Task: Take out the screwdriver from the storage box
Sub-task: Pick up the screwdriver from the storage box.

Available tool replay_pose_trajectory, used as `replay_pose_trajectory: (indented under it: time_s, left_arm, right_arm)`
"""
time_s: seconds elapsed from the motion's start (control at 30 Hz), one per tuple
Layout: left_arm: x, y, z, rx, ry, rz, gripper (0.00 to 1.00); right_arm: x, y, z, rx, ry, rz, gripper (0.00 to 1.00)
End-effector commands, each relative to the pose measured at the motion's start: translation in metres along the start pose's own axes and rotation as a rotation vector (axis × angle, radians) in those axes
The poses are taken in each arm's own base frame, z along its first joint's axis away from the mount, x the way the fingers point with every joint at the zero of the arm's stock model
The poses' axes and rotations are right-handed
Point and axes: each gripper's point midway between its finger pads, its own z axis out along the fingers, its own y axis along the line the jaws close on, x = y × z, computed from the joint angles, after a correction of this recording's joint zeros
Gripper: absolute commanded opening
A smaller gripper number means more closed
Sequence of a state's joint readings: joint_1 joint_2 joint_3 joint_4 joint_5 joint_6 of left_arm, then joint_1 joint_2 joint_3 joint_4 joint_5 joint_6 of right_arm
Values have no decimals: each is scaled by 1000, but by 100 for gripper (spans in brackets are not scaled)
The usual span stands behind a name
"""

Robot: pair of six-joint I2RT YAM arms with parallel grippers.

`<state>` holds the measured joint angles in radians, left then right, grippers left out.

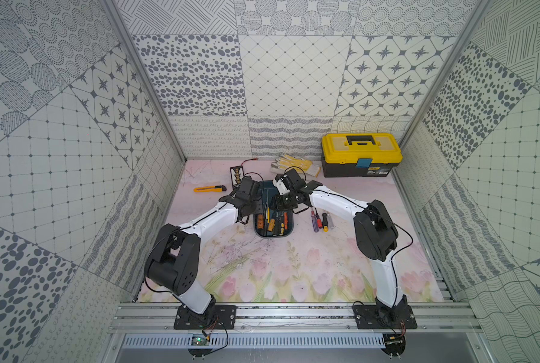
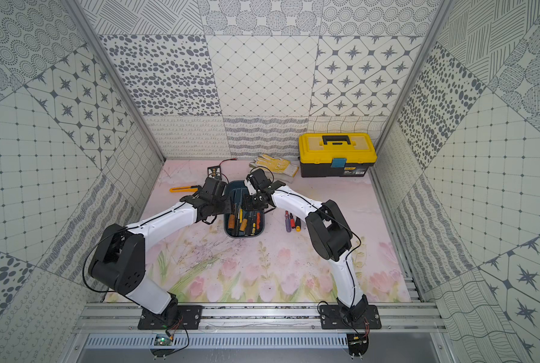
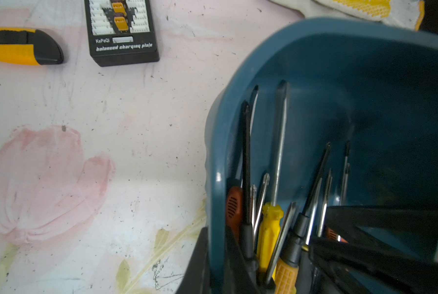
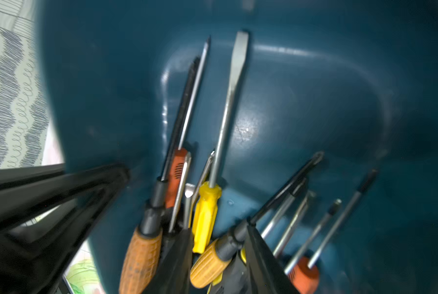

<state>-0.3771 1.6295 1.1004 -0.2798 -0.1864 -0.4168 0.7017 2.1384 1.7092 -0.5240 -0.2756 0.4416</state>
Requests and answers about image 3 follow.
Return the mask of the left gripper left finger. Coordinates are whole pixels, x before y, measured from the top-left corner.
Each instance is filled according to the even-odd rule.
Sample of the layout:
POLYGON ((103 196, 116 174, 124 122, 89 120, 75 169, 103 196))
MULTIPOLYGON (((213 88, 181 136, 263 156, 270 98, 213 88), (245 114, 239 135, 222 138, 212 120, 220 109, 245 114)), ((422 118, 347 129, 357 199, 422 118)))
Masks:
POLYGON ((209 293, 209 238, 208 229, 199 233, 192 257, 176 294, 209 293))

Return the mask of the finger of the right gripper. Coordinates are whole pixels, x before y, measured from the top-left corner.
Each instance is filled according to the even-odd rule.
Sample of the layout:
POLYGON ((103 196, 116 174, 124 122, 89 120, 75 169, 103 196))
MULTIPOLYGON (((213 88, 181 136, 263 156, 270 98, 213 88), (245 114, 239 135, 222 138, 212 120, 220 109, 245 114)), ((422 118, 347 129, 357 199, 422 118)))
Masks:
POLYGON ((399 294, 438 294, 438 263, 400 254, 313 237, 309 257, 342 294, 369 294, 371 289, 352 276, 358 273, 399 294))
POLYGON ((438 234, 437 205, 330 207, 326 211, 326 220, 334 230, 368 227, 438 234))

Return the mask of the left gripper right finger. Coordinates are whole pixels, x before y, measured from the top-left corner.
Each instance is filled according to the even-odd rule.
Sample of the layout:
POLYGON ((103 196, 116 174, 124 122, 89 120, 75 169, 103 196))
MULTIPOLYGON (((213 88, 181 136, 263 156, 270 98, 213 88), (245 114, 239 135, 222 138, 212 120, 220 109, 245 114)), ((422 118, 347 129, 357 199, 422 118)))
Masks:
POLYGON ((225 229, 224 294, 258 294, 245 266, 239 245, 230 227, 225 229))

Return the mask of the black long screwdriver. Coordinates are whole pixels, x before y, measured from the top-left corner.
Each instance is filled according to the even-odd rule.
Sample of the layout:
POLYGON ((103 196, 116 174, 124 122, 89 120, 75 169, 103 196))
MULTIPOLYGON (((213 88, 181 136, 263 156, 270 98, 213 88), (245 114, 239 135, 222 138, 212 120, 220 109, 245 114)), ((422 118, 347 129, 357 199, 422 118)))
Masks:
POLYGON ((250 191, 250 105, 247 101, 242 106, 243 120, 243 161, 242 161, 242 191, 243 191, 243 215, 244 220, 240 226, 240 247, 244 258, 245 271, 256 286, 257 282, 257 260, 253 249, 253 197, 250 191))

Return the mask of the wooden orange handle screwdriver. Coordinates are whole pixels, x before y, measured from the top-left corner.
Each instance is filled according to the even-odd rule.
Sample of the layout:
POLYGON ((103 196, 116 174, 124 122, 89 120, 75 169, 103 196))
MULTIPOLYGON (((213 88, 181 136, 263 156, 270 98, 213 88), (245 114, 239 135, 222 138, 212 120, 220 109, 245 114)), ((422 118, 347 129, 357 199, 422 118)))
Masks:
POLYGON ((323 172, 330 151, 331 144, 327 143, 318 169, 315 173, 313 184, 304 208, 297 215, 296 222, 292 229, 287 232, 286 240, 276 266, 275 292, 277 294, 291 294, 295 288, 296 279, 299 273, 299 261, 301 258, 302 246, 307 240, 308 231, 313 227, 318 196, 320 194, 320 187, 322 186, 323 172))

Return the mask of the yellow handle screwdriver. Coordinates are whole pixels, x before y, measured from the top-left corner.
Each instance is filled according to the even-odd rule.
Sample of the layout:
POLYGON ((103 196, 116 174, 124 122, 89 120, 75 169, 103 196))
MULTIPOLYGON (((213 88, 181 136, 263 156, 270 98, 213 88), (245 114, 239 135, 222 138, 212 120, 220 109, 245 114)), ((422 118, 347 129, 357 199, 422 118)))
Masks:
POLYGON ((263 220, 258 234, 258 262, 259 273, 265 273, 280 233, 280 221, 284 211, 277 203, 280 174, 282 171, 282 157, 285 142, 285 130, 289 100, 290 84, 285 80, 281 81, 276 90, 275 100, 277 101, 277 114, 275 118, 275 147, 273 149, 273 168, 271 183, 269 185, 270 201, 262 208, 263 220))

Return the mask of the teal plastic storage tray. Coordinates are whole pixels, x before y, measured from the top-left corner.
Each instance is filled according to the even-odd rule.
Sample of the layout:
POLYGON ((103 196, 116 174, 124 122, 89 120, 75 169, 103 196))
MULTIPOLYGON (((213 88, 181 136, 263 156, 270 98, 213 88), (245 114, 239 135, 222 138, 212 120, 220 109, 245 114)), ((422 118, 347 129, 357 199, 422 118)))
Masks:
POLYGON ((242 105, 255 104, 251 179, 274 170, 280 106, 288 113, 278 203, 302 207, 326 144, 333 194, 350 163, 348 205, 438 205, 438 35, 314 18, 265 40, 206 122, 210 288, 224 286, 226 195, 237 184, 242 105))

